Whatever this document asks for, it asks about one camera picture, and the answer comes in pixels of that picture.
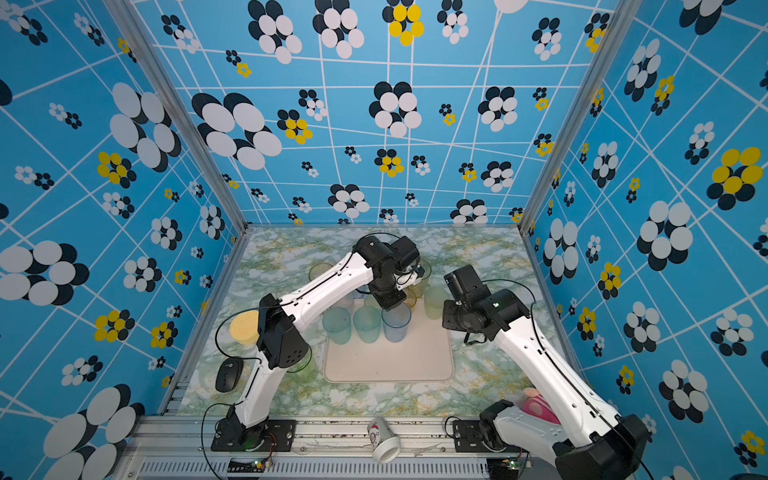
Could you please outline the pale green textured glass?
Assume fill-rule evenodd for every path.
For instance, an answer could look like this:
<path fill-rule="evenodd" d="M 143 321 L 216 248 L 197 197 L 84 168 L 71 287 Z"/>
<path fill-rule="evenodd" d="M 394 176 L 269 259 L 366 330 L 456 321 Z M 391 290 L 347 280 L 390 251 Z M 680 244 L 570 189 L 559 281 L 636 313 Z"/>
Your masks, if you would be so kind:
<path fill-rule="evenodd" d="M 426 316 L 432 320 L 440 320 L 443 315 L 444 302 L 449 299 L 450 294 L 443 288 L 428 288 L 423 295 Z"/>

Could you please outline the short amber glass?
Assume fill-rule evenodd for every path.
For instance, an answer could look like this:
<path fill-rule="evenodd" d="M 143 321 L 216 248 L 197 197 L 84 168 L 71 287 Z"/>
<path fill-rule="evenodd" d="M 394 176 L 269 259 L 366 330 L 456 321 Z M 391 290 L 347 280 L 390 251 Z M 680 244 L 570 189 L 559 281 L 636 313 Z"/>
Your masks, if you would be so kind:
<path fill-rule="evenodd" d="M 404 303 L 411 309 L 413 309 L 418 301 L 418 297 L 414 290 L 411 287 L 408 287 L 404 290 L 406 293 L 406 299 Z"/>

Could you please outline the light blue short glass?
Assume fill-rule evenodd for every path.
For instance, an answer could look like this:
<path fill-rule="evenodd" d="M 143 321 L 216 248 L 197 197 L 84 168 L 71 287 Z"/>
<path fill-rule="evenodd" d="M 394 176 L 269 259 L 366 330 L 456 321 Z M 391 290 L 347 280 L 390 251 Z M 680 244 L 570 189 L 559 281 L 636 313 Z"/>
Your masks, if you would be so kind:
<path fill-rule="evenodd" d="M 405 303 L 391 310 L 384 310 L 381 319 L 385 338 L 393 343 L 401 342 L 407 334 L 411 317 L 411 308 Z"/>

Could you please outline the teal textured glass front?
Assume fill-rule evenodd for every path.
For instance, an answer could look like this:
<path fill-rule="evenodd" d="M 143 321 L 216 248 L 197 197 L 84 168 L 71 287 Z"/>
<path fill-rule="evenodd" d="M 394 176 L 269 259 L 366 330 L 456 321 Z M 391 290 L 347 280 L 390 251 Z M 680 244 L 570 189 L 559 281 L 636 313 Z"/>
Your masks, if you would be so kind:
<path fill-rule="evenodd" d="M 332 307 L 322 316 L 322 325 L 328 338 L 337 345 L 344 345 L 351 339 L 351 316 L 347 309 Z"/>

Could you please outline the green clear glass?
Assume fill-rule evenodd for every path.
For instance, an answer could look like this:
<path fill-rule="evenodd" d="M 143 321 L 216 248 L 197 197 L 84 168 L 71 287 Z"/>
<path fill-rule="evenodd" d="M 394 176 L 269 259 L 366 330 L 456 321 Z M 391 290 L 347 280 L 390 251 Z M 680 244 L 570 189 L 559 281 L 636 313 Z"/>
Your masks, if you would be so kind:
<path fill-rule="evenodd" d="M 301 385 L 311 384 L 317 379 L 317 375 L 314 350 L 310 348 L 307 355 L 286 373 L 285 380 Z"/>

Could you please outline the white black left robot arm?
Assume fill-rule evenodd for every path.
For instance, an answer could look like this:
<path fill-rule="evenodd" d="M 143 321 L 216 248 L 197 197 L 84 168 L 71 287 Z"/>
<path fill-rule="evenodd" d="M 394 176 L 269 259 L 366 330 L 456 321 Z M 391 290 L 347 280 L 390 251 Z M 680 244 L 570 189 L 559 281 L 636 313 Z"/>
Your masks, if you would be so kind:
<path fill-rule="evenodd" d="M 264 296 L 258 313 L 258 354 L 240 399 L 215 427 L 212 448 L 254 449 L 268 437 L 270 405 L 288 372 L 309 351 L 303 333 L 338 301 L 367 287 L 383 310 L 406 299 L 405 289 L 424 276 L 416 244 L 406 236 L 386 242 L 361 237 L 341 260 L 288 294 Z"/>

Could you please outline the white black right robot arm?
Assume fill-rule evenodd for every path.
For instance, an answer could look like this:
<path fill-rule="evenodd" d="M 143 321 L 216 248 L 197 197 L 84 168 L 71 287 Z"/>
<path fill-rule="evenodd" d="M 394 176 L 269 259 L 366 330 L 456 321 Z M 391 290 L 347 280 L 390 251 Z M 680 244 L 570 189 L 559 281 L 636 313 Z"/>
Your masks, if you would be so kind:
<path fill-rule="evenodd" d="M 544 420 L 499 400 L 480 415 L 492 451 L 518 447 L 553 465 L 563 479 L 627 479 L 642 465 L 650 436 L 635 415 L 621 415 L 571 368 L 541 334 L 532 310 L 508 289 L 493 292 L 471 265 L 444 277 L 452 297 L 442 325 L 481 334 L 506 352 L 554 413 Z"/>

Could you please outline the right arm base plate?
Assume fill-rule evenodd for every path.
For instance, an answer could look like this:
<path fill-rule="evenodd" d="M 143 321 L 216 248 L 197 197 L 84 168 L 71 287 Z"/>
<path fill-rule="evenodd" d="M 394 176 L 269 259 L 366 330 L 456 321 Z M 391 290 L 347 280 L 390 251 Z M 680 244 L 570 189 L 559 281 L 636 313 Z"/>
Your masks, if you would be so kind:
<path fill-rule="evenodd" d="M 504 453 L 518 455 L 525 453 L 519 446 L 503 442 L 491 424 L 484 420 L 461 420 L 454 418 L 444 423 L 447 435 L 453 439 L 459 453 Z"/>

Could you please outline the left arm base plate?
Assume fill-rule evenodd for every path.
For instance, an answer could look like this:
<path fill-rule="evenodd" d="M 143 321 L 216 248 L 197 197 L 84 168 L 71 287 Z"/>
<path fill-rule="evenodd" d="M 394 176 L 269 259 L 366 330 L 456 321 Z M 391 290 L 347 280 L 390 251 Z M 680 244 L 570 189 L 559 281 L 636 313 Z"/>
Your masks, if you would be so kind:
<path fill-rule="evenodd" d="M 214 452 L 289 452 L 293 445 L 296 424 L 295 420 L 265 420 L 246 428 L 234 418 L 223 418 L 215 425 L 211 450 Z"/>

